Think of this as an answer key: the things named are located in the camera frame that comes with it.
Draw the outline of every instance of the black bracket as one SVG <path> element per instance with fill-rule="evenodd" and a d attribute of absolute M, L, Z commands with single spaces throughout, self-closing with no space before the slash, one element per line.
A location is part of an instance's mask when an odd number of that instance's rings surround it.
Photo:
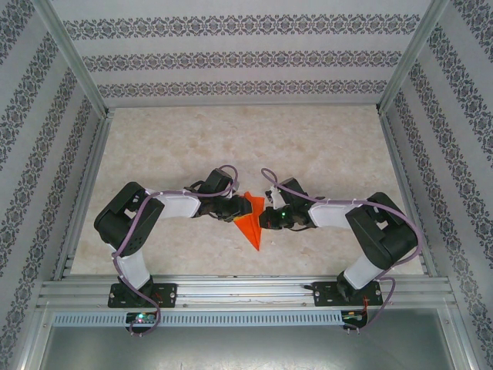
<path fill-rule="evenodd" d="M 148 296 L 154 300 L 161 308 L 175 308 L 177 284 L 154 283 L 151 294 Z M 109 308 L 152 308 L 153 306 L 143 299 L 137 301 L 134 294 L 123 286 L 123 284 L 113 284 L 109 292 Z"/>
<path fill-rule="evenodd" d="M 367 299 L 368 306 L 381 306 L 384 303 L 380 284 L 372 281 L 364 288 L 357 291 L 349 301 L 346 301 L 337 290 L 336 281 L 315 281 L 312 285 L 305 285 L 306 289 L 314 291 L 314 303 L 316 307 L 347 307 L 364 306 L 364 299 Z"/>

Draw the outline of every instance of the purple cable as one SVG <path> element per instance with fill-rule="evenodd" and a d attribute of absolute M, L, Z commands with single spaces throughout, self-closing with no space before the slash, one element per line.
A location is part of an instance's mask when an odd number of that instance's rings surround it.
<path fill-rule="evenodd" d="M 159 308 L 159 305 L 155 301 L 153 301 L 151 298 L 147 297 L 146 295 L 142 294 L 137 288 L 135 288 L 133 285 L 130 284 L 130 282 L 123 275 L 123 272 L 120 269 L 120 266 L 118 265 L 118 261 L 116 258 L 119 257 L 120 254 L 122 254 L 123 251 L 125 250 L 126 245 L 129 243 L 129 240 L 132 237 L 133 232 L 135 231 L 135 229 L 137 227 L 137 223 L 139 222 L 139 219 L 142 216 L 144 208 L 146 207 L 148 202 L 151 199 L 153 199 L 154 197 L 158 197 L 159 195 L 164 195 L 164 194 L 188 195 L 191 197 L 218 197 L 220 195 L 228 194 L 230 191 L 234 190 L 235 186 L 238 184 L 238 170 L 234 166 L 231 166 L 230 164 L 225 164 L 225 165 L 219 167 L 220 170 L 222 170 L 223 168 L 230 168 L 231 170 L 233 170 L 234 178 L 233 178 L 233 182 L 231 183 L 231 185 L 229 185 L 225 190 L 220 191 L 219 193 L 199 194 L 199 193 L 192 193 L 189 191 L 165 190 L 165 191 L 156 191 L 155 193 L 148 195 L 146 197 L 146 199 L 144 199 L 144 201 L 140 205 L 139 210 L 137 211 L 137 214 L 133 218 L 132 225 L 130 226 L 129 232 L 127 233 L 125 239 L 123 239 L 123 242 L 120 244 L 120 247 L 118 248 L 118 250 L 113 252 L 111 255 L 112 259 L 113 259 L 113 265 L 115 266 L 116 272 L 118 272 L 118 275 L 119 275 L 120 279 L 122 280 L 123 284 L 125 284 L 127 287 L 129 287 L 130 290 L 133 291 L 135 294 L 137 294 L 139 297 L 145 299 L 150 304 L 152 304 L 154 306 L 154 308 L 156 309 L 156 320 L 154 322 L 154 325 L 151 328 L 149 328 L 148 330 L 144 331 L 143 333 L 139 333 L 139 337 L 143 337 L 144 335 L 148 335 L 151 332 L 153 332 L 154 330 L 156 330 L 157 326 L 161 322 L 161 309 Z M 135 324 L 134 321 L 130 324 L 129 331 L 130 331 L 131 335 L 135 334 L 134 331 L 132 330 L 134 324 Z"/>
<path fill-rule="evenodd" d="M 282 189 L 284 191 L 287 191 L 288 193 L 291 193 L 291 194 L 296 195 L 298 197 L 301 197 L 301 198 L 304 198 L 306 200 L 309 200 L 310 202 L 322 203 L 322 204 L 334 204 L 334 205 L 339 205 L 339 206 L 347 206 L 347 205 L 350 205 L 350 204 L 353 204 L 353 205 L 366 205 L 366 206 L 370 206 L 370 207 L 376 207 L 376 208 L 379 208 L 381 210 L 385 210 L 388 213 L 393 214 L 393 215 L 401 218 L 413 230 L 414 234 L 416 235 L 416 238 L 418 239 L 418 245 L 416 246 L 416 249 L 414 250 L 414 252 L 409 257 L 406 257 L 405 259 L 396 262 L 394 264 L 394 266 L 399 266 L 401 264 L 405 264 L 406 262 L 412 260 L 413 258 L 415 258 L 416 256 L 418 256 L 421 253 L 422 249 L 423 249 L 423 234 L 421 233 L 421 231 L 419 230 L 419 228 L 409 218 L 407 218 L 406 215 L 404 215 L 401 212 L 396 211 L 393 208 L 384 206 L 383 204 L 379 204 L 379 203 L 375 203 L 375 202 L 369 202 L 367 200 L 326 200 L 326 199 L 322 199 L 321 200 L 321 199 L 317 199 L 317 198 L 312 198 L 312 197 L 309 197 L 309 196 L 304 195 L 302 193 L 298 193 L 297 191 L 291 190 L 291 189 L 289 189 L 289 188 L 281 185 L 280 183 L 278 183 L 277 182 L 277 176 L 276 176 L 276 174 L 272 170 L 269 170 L 268 168 L 265 168 L 264 167 L 262 170 L 260 170 L 260 172 L 275 187 L 278 187 L 279 189 Z M 395 289 L 395 285 L 396 285 L 395 279 L 393 277 L 383 277 L 383 278 L 381 278 L 387 272 L 388 272 L 388 270 L 382 271 L 378 276 L 376 276 L 375 279 L 376 280 L 378 280 L 378 279 L 380 279 L 380 280 L 392 280 L 392 288 L 391 288 L 391 291 L 389 291 L 389 294 L 388 294 L 387 298 L 385 299 L 385 302 L 381 305 L 381 307 L 379 308 L 379 310 L 375 314 L 374 318 L 372 318 L 370 322 L 375 321 L 375 319 L 378 318 L 378 316 L 380 316 L 381 312 L 384 310 L 385 306 L 387 305 L 387 303 L 391 299 L 392 294 L 394 293 L 394 289 Z"/>

